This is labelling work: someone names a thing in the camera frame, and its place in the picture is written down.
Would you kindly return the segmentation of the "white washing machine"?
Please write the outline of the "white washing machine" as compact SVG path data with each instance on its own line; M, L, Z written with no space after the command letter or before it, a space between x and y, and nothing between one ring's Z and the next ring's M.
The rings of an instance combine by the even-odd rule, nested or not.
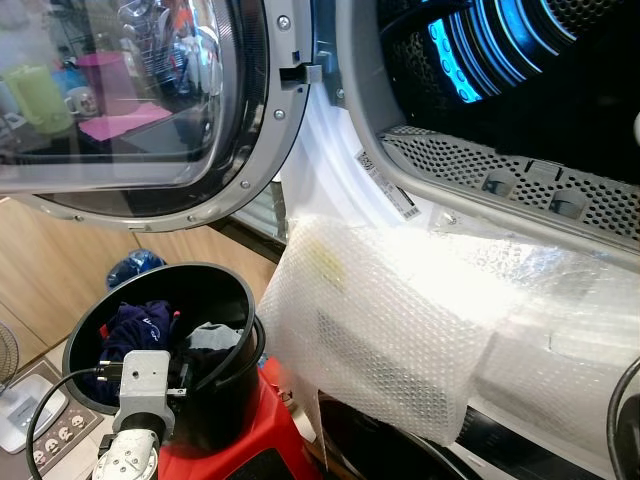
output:
M410 125L639 189L637 31L639 0L320 0L320 82L280 173L285 205L404 223L358 164L366 152L421 212L485 221L634 273L640 247L617 250L425 186L390 163L379 134Z

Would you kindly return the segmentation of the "grey perforated lint filter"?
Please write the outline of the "grey perforated lint filter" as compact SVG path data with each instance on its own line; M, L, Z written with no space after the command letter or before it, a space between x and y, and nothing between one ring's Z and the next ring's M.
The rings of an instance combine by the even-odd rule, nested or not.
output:
M636 186L410 125L381 132L379 140L390 163L425 186L543 221L586 241L639 251Z

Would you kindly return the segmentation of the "clear bubble wrap sheet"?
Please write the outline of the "clear bubble wrap sheet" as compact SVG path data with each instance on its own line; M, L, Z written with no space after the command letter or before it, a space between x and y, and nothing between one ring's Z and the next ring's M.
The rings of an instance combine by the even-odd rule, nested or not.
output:
M509 236L308 215L259 315L308 410L325 394L451 445L474 408L614 479L608 410L640 357L634 271Z

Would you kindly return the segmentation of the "white barcode label sticker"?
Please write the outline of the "white barcode label sticker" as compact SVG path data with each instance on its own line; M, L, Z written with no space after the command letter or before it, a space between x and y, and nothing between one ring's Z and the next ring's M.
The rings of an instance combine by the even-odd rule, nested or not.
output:
M416 205L416 202L413 201L402 188L394 186L392 182L389 182L389 180L380 173L380 170L376 168L374 163L372 163L372 160L367 156L366 152L361 152L356 159L358 164L361 165L361 168L365 170L365 173L369 175L371 182L387 197L390 206L392 206L404 220L415 219L417 215L421 214L421 210L419 206Z

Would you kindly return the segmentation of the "red plastic stool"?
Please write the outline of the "red plastic stool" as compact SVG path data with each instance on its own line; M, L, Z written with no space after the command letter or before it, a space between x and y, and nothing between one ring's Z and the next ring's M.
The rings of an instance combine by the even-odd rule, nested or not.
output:
M159 480L323 480L279 392L257 367L178 413Z

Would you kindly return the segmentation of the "black plastic laundry bucket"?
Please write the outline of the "black plastic laundry bucket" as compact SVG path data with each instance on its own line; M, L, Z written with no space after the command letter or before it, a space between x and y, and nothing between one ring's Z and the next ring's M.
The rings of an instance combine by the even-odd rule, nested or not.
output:
M188 394L172 403L177 424L178 413L193 398L225 390L248 370L256 369L265 346L264 330L257 326L252 291L232 270L209 262L186 262L134 276L88 308L65 343L61 366L70 372L99 365L95 362L102 347L99 328L114 314L116 306L120 302L145 305L155 300L168 301L180 312L178 328L183 339L205 323L227 324L243 330L238 346L233 349L210 351L180 346L184 362L183 383L179 388L187 388Z

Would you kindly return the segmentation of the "grey garment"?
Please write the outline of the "grey garment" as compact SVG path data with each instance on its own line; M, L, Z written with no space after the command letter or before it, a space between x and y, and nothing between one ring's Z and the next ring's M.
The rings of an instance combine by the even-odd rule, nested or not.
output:
M183 339L184 349L210 349L224 351L237 347L243 335L242 329L230 328L227 324L205 323L197 326Z

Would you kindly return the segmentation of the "blue crumpled plastic bag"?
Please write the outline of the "blue crumpled plastic bag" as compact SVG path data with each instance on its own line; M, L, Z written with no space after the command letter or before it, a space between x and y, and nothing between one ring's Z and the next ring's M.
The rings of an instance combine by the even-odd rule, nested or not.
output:
M128 282L134 276L163 268L163 266L166 266L166 261L154 251L145 250L145 248L132 250L108 271L105 276L106 288L111 291L111 289L119 287L120 284Z

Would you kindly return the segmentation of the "dark blue garment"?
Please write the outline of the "dark blue garment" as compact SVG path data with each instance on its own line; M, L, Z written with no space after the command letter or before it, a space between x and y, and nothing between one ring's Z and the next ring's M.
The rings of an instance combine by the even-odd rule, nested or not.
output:
M168 381L170 388L183 383L183 360L180 358L180 312L165 300L146 303L120 302L114 314L99 328L101 351L95 362L123 362L136 349L164 349L170 353Z

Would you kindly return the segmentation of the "round glass washer door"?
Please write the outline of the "round glass washer door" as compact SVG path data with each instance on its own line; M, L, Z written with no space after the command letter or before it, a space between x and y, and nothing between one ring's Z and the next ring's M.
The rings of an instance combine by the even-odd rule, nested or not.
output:
M320 0L0 0L0 198L132 232L273 183L305 124Z

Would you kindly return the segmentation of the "white flat device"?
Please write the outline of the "white flat device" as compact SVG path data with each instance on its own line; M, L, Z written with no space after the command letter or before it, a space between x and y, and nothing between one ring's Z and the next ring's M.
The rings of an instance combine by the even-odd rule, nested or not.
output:
M32 424L33 412L49 390L50 385L44 380L23 381L22 385L13 385L0 393L0 451L15 454L27 447L26 434ZM44 434L67 404L67 396L56 390L38 416L36 434Z

